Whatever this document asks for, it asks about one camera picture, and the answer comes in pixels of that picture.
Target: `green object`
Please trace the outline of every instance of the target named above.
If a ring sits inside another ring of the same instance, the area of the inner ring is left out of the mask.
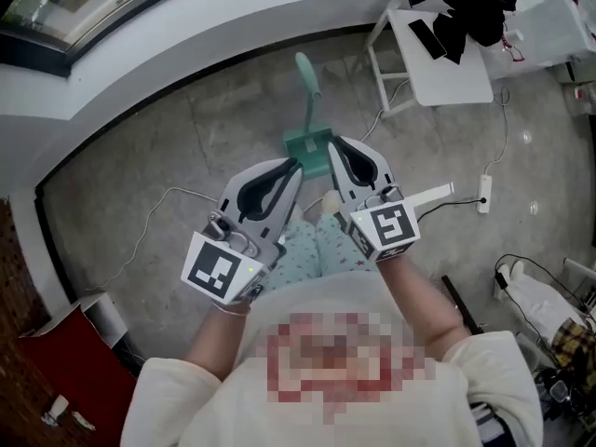
[[[314,179],[329,174],[327,143],[333,139],[331,126],[313,125],[315,98],[322,98],[318,88],[317,75],[313,65],[304,53],[296,53],[296,63],[306,84],[305,126],[283,135],[283,142],[290,157],[295,157],[303,165],[305,179]]]

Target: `cable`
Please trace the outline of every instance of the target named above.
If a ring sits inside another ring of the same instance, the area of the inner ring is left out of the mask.
[[[124,269],[130,265],[132,263],[132,261],[134,260],[134,257],[137,255],[137,250],[139,249],[139,245],[141,244],[142,240],[144,239],[145,235],[147,235],[147,229],[149,228],[149,219],[151,219],[151,215],[153,215],[153,212],[155,212],[157,210],[157,208],[161,205],[161,203],[164,201],[164,199],[166,198],[166,196],[172,191],[172,190],[179,190],[180,192],[184,192],[185,194],[190,194],[191,196],[199,196],[202,198],[205,198],[207,200],[210,200],[211,202],[215,202],[217,203],[217,200],[213,197],[209,197],[209,196],[205,196],[204,194],[201,194],[200,192],[193,192],[192,190],[188,190],[188,189],[182,189],[181,187],[170,187],[165,193],[164,195],[159,199],[159,202],[157,202],[153,208],[151,210],[149,210],[149,213],[147,214],[147,218],[145,220],[145,227],[142,230],[142,234],[139,237],[139,239],[137,240],[137,243],[134,246],[134,250],[132,251],[132,256],[126,260],[122,266],[120,266],[120,269],[118,270],[118,273],[116,273],[114,276],[109,277],[105,282],[103,282],[101,285],[95,285],[92,288],[85,288],[86,291],[93,291],[93,290],[97,290],[99,288],[105,288],[107,285],[109,285],[112,281],[114,281],[116,278],[118,278],[120,275],[122,275],[122,272],[124,271]]]
[[[536,329],[536,326],[534,326],[530,320],[525,316],[525,313],[522,310],[522,307],[518,304],[518,302],[516,302],[513,297],[509,294],[509,292],[507,291],[507,289],[502,289],[505,294],[509,297],[509,299],[519,308],[521,315],[523,316],[523,319],[525,319],[525,322],[528,323],[530,326],[532,326],[532,329],[536,332],[536,334],[538,335],[538,339],[540,341],[542,341],[542,344],[544,345],[544,347],[547,349],[547,351],[549,352],[550,356],[552,357],[552,360],[555,361],[555,364],[561,368],[561,364],[559,364],[559,361],[557,361],[557,357],[554,355],[554,353],[552,352],[552,350],[549,348],[549,345],[547,345],[547,342],[542,339],[542,336],[540,335],[540,331]]]
[[[445,207],[448,205],[467,205],[467,204],[475,204],[477,202],[481,202],[482,204],[486,203],[486,198],[476,198],[474,200],[461,200],[459,202],[443,202],[442,204],[439,204],[437,207],[435,207],[434,209],[431,209],[429,211],[426,211],[425,213],[423,213],[420,217],[418,217],[417,222],[420,223],[420,221],[422,219],[424,219],[429,213],[434,212],[435,210],[440,209],[441,207]]]
[[[505,111],[505,106],[507,106],[509,104],[509,101],[511,100],[511,93],[509,92],[509,90],[506,87],[502,87],[501,88],[501,101],[499,102],[496,98],[493,99],[494,102],[496,102],[499,106],[501,106],[501,109],[503,110],[503,121],[505,122],[505,144],[503,144],[503,150],[501,151],[500,156],[495,159],[492,160],[491,162],[489,162],[486,167],[484,168],[484,175],[488,174],[488,169],[493,165],[493,164],[498,164],[499,162],[501,162],[501,160],[503,159],[503,156],[505,155],[505,151],[507,150],[507,146],[508,146],[508,142],[509,142],[509,122],[507,119],[507,112]]]
[[[124,350],[125,353],[129,353],[131,356],[134,356],[135,358],[140,359],[142,362],[147,362],[147,359],[145,359],[143,356],[139,356],[132,352],[132,349],[130,349],[130,346],[127,343],[126,339],[122,338],[122,342],[124,343],[124,346],[126,347],[126,349]]]
[[[391,99],[389,100],[389,106],[395,100],[395,97],[398,95],[398,91],[400,90],[400,88],[409,82],[410,82],[410,79],[404,79],[401,83],[398,84],[398,86],[393,90],[393,95],[391,95]],[[372,122],[371,128],[366,132],[366,134],[364,134],[364,136],[362,136],[360,138],[360,142],[364,142],[364,140],[366,138],[368,138],[371,134],[373,134],[373,131],[376,129],[376,125],[379,124],[379,120],[381,119],[381,115],[383,114],[383,111],[384,111],[384,109],[381,108],[379,110],[379,112],[376,114],[376,117],[374,118],[374,121]]]
[[[311,202],[308,205],[308,207],[306,207],[306,209],[303,210],[303,213],[307,213],[309,210],[311,210],[313,207],[315,207],[322,199],[323,199],[323,197],[319,197],[317,200]]]
[[[531,264],[534,264],[535,266],[537,266],[538,268],[540,268],[540,269],[541,269],[541,270],[543,270],[544,272],[546,272],[546,273],[549,275],[549,277],[551,277],[551,278],[552,278],[554,281],[556,281],[556,282],[557,282],[557,284],[558,284],[558,285],[559,285],[561,288],[563,288],[565,291],[567,291],[567,292],[568,292],[568,293],[569,293],[569,294],[570,294],[570,295],[571,295],[573,298],[575,298],[575,299],[576,299],[576,300],[579,302],[579,304],[580,304],[580,305],[581,305],[581,306],[582,306],[584,309],[586,309],[586,310],[587,310],[587,313],[586,313],[586,318],[590,318],[590,319],[591,319],[591,320],[592,320],[592,321],[595,323],[595,325],[596,325],[596,319],[594,319],[594,317],[591,315],[589,306],[587,306],[587,305],[586,305],[586,304],[585,304],[585,303],[584,303],[584,302],[583,302],[583,301],[582,301],[582,300],[581,300],[579,297],[577,297],[577,296],[576,296],[576,294],[575,294],[575,293],[573,293],[572,291],[570,291],[570,290],[569,290],[569,289],[568,289],[568,288],[567,288],[565,285],[563,285],[563,284],[562,284],[562,283],[561,283],[561,282],[560,282],[558,279],[556,279],[556,278],[554,277],[554,275],[552,275],[552,273],[550,273],[550,272],[549,272],[549,271],[548,271],[548,270],[547,270],[547,269],[546,269],[544,266],[542,266],[541,264],[539,264],[539,263],[535,262],[535,261],[534,261],[534,260],[532,260],[531,258],[528,258],[528,257],[522,257],[521,255],[516,255],[515,253],[506,253],[505,255],[501,256],[501,258],[499,258],[499,259],[496,261],[496,263],[494,264],[494,272],[495,272],[495,273],[496,273],[496,269],[497,269],[497,267],[498,267],[498,265],[499,265],[499,262],[500,262],[501,260],[503,260],[504,258],[506,258],[506,257],[513,257],[513,258],[518,258],[518,259],[521,259],[521,260],[526,260],[526,261],[530,262]]]

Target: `black cable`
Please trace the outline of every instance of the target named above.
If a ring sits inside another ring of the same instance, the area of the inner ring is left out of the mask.
[[[474,200],[462,200],[462,201],[459,201],[459,202],[443,202],[442,204],[439,204],[439,205],[438,205],[437,207],[435,207],[434,209],[431,209],[431,210],[429,210],[429,211],[427,211],[427,212],[423,213],[423,214],[422,214],[420,217],[418,217],[418,220],[417,220],[417,222],[418,222],[418,223],[420,223],[420,221],[421,221],[422,219],[424,219],[424,218],[425,218],[425,217],[426,217],[426,216],[427,216],[429,213],[432,213],[432,212],[434,212],[435,210],[438,210],[438,209],[440,209],[441,207],[445,207],[445,206],[448,206],[448,205],[467,205],[467,204],[476,204],[477,202],[481,202],[482,204],[485,204],[485,203],[486,203],[486,198],[484,198],[484,197],[483,197],[483,198],[477,198],[477,199],[474,199]]]
[[[569,290],[567,290],[567,287],[565,287],[565,285],[563,285],[558,279],[556,279],[554,277],[554,275],[552,275],[552,273],[550,273],[544,266],[542,266],[541,264],[538,264],[537,262],[535,262],[534,260],[532,260],[531,258],[528,257],[522,257],[521,255],[516,255],[515,253],[506,253],[505,255],[501,256],[501,258],[499,258],[496,263],[494,264],[494,272],[496,273],[496,269],[498,268],[499,262],[501,260],[503,260],[505,257],[513,257],[513,258],[520,258],[522,260],[527,260],[528,262],[530,262],[531,264],[536,265],[538,268],[540,268],[542,271],[546,272],[547,274],[549,274],[549,277],[551,277],[553,280],[555,280],[560,286],[561,288],[563,288],[565,291],[567,291],[569,294],[573,295]]]
[[[549,345],[547,345],[547,342],[542,339],[542,336],[540,335],[540,331],[536,329],[536,326],[534,326],[530,320],[525,316],[525,313],[522,310],[522,307],[518,304],[518,302],[516,302],[513,297],[509,294],[509,292],[507,291],[507,289],[502,289],[505,294],[509,297],[509,299],[520,309],[520,313],[523,316],[523,319],[525,319],[525,322],[528,323],[530,326],[532,326],[532,329],[536,332],[536,334],[538,335],[538,339],[540,341],[542,341],[542,344],[544,345],[544,347],[547,349],[547,351],[550,354],[550,357],[552,358],[552,360],[555,362],[555,364],[561,368],[561,364],[559,364],[559,361],[557,361],[557,357],[554,355],[554,353],[552,352],[552,350],[549,348]]]

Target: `power strip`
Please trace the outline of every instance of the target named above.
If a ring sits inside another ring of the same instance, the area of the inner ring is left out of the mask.
[[[486,202],[478,202],[476,210],[479,213],[488,213],[491,209],[491,192],[493,190],[493,178],[490,175],[482,174],[478,184],[478,198],[485,198]]]

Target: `window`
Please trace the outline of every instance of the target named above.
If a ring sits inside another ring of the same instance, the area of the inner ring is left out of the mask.
[[[0,62],[67,75],[95,43],[158,1],[0,0]]]

